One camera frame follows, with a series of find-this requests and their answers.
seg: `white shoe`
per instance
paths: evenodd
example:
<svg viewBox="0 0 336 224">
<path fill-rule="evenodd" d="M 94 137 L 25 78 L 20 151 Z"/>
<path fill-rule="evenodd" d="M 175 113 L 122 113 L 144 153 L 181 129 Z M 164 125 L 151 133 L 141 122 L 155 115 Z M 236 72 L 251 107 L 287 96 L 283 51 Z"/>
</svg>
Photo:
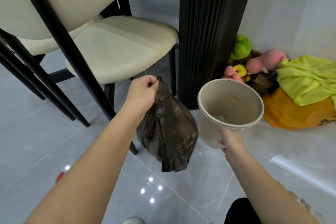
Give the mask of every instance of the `white shoe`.
<svg viewBox="0 0 336 224">
<path fill-rule="evenodd" d="M 143 222 L 142 219 L 139 218 L 130 218 L 128 220 L 125 220 L 123 224 L 145 224 L 145 222 Z"/>
</svg>

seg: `bucket rim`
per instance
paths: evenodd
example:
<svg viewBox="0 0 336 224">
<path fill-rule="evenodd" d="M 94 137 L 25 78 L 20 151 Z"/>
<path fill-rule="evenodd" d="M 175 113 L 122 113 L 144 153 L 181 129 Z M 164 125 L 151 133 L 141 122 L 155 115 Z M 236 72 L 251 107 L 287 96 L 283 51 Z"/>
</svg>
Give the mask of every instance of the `bucket rim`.
<svg viewBox="0 0 336 224">
<path fill-rule="evenodd" d="M 230 123 L 226 123 L 220 120 L 217 120 L 216 118 L 214 118 L 212 115 L 210 115 L 205 108 L 203 107 L 203 104 L 201 103 L 201 93 L 204 90 L 204 88 L 208 85 L 211 84 L 213 82 L 216 81 L 233 81 L 234 83 L 239 83 L 241 85 L 244 85 L 245 87 L 247 87 L 249 90 L 252 90 L 254 92 L 254 94 L 257 96 L 257 99 L 259 100 L 260 104 L 261 104 L 261 112 L 259 114 L 259 116 L 257 117 L 257 119 L 255 119 L 254 121 L 250 122 L 250 123 L 246 123 L 246 124 L 240 124 L 240 125 L 236 125 L 236 124 L 230 124 Z M 220 79 L 215 79 L 212 81 L 207 82 L 206 84 L 203 85 L 203 87 L 199 90 L 198 95 L 197 95 L 197 103 L 199 106 L 199 109 L 201 110 L 201 112 L 212 122 L 222 126 L 222 127 L 226 127 L 226 128 L 235 128 L 235 129 L 243 129 L 243 128 L 248 128 L 248 127 L 252 127 L 255 124 L 257 124 L 263 117 L 264 115 L 264 103 L 262 98 L 259 96 L 259 94 L 250 86 L 246 85 L 245 83 L 241 83 L 232 79 L 224 79 L 224 78 L 220 78 Z"/>
</svg>

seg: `beige bucket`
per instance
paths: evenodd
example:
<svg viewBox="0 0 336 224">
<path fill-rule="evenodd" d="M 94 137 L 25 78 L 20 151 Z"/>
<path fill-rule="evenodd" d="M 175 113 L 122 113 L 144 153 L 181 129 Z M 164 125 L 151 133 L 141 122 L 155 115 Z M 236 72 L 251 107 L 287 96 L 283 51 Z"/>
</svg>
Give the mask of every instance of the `beige bucket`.
<svg viewBox="0 0 336 224">
<path fill-rule="evenodd" d="M 237 130 L 243 141 L 250 128 L 264 114 L 264 104 L 258 93 L 250 86 L 230 80 L 217 79 L 205 84 L 198 93 L 199 136 L 204 143 L 216 149 L 221 145 L 218 130 L 221 127 Z"/>
</svg>

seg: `yellow-green towel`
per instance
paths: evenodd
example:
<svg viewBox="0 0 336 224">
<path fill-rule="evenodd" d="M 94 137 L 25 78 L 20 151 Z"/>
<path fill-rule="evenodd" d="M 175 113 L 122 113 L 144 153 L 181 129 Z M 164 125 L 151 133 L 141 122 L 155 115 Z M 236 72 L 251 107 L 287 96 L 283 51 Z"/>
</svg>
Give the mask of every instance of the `yellow-green towel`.
<svg viewBox="0 0 336 224">
<path fill-rule="evenodd" d="M 336 62 L 309 55 L 281 62 L 278 82 L 299 106 L 331 97 L 336 110 Z"/>
</svg>

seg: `hand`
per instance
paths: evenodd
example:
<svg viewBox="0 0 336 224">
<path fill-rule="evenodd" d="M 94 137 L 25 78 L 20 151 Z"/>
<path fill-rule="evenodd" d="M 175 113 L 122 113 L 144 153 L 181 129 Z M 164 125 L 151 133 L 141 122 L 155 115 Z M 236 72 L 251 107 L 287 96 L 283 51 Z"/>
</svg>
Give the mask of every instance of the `hand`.
<svg viewBox="0 0 336 224">
<path fill-rule="evenodd" d="M 158 80 L 152 75 L 145 75 L 134 79 L 129 87 L 124 106 L 131 112 L 139 115 L 142 120 L 145 113 L 155 101 L 158 86 Z"/>
<path fill-rule="evenodd" d="M 218 143 L 224 146 L 222 151 L 230 164 L 234 162 L 236 156 L 247 153 L 239 133 L 231 131 L 229 128 L 221 128 L 219 132 L 222 139 L 218 140 Z"/>
</svg>

